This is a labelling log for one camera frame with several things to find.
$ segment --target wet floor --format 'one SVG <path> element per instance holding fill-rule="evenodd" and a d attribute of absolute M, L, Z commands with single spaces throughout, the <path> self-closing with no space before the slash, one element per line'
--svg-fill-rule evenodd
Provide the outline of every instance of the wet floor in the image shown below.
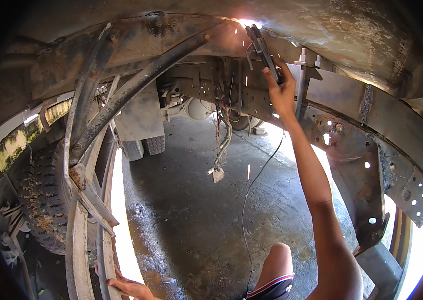
<path fill-rule="evenodd" d="M 123 163 L 130 233 L 145 283 L 161 299 L 240 299 L 258 280 L 273 243 L 290 246 L 296 273 L 290 299 L 304 299 L 317 283 L 311 215 L 299 182 L 290 141 L 252 188 L 244 224 L 253 270 L 243 239 L 241 215 L 251 180 L 280 142 L 234 133 L 225 177 L 213 183 L 215 125 L 185 118 L 165 125 L 166 150 Z M 250 179 L 247 179 L 250 165 Z M 332 186 L 335 209 L 349 248 L 356 238 L 347 210 Z"/>

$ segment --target knee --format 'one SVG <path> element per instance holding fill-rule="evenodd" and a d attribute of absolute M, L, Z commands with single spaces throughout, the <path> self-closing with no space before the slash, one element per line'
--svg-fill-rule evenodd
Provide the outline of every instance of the knee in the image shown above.
<path fill-rule="evenodd" d="M 288 246 L 287 244 L 278 242 L 278 243 L 274 243 L 273 246 L 270 249 L 270 253 L 284 253 L 284 254 L 291 254 L 291 250 L 290 250 L 290 246 Z"/>

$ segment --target tire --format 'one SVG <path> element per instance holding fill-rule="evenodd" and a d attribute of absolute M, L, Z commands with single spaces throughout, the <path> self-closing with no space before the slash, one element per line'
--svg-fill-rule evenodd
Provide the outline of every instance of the tire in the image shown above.
<path fill-rule="evenodd" d="M 245 130 L 249 125 L 251 125 L 251 128 L 258 127 L 265 122 L 252 116 L 249 116 L 247 119 L 246 117 L 240 116 L 236 111 L 230 112 L 230 121 L 230 123 L 232 123 L 232 128 L 235 131 Z"/>
<path fill-rule="evenodd" d="M 142 141 L 122 141 L 123 153 L 129 161 L 143 158 L 145 152 Z"/>
<path fill-rule="evenodd" d="M 165 136 L 155 136 L 145 140 L 145 146 L 150 155 L 160 154 L 165 151 Z"/>
<path fill-rule="evenodd" d="M 21 210 L 31 234 L 48 251 L 64 255 L 71 190 L 63 177 L 64 140 L 34 153 L 20 184 Z M 96 249 L 97 224 L 88 221 L 88 251 Z"/>

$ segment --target electrical wire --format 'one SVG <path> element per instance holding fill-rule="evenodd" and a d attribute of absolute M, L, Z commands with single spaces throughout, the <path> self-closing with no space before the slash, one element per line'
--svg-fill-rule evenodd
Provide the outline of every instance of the electrical wire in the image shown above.
<path fill-rule="evenodd" d="M 250 281 L 251 281 L 251 274 L 253 273 L 253 261 L 251 259 L 251 252 L 250 252 L 250 248 L 248 246 L 248 242 L 246 241 L 246 233 L 244 231 L 244 209 L 246 206 L 246 201 L 248 199 L 248 193 L 251 190 L 251 187 L 253 186 L 253 183 L 255 183 L 256 179 L 258 178 L 258 176 L 260 176 L 260 174 L 263 172 L 263 169 L 267 166 L 268 162 L 275 156 L 275 154 L 278 152 L 278 150 L 280 149 L 281 143 L 283 142 L 283 137 L 285 136 L 285 130 L 283 130 L 283 134 L 281 135 L 281 141 L 280 144 L 278 145 L 278 147 L 276 148 L 275 152 L 269 157 L 269 159 L 267 160 L 267 162 L 263 165 L 263 167 L 261 168 L 260 172 L 258 173 L 258 175 L 255 177 L 255 179 L 253 179 L 253 181 L 251 182 L 250 186 L 248 187 L 248 190 L 246 191 L 246 195 L 243 201 L 243 211 L 242 211 L 242 229 L 243 229 L 243 239 L 244 239 L 244 244 L 246 246 L 246 250 L 248 251 L 248 257 L 250 259 L 250 264 L 251 264 L 251 270 L 250 270 L 250 277 L 248 278 L 248 283 L 246 284 L 246 290 L 249 291 L 250 290 Z"/>

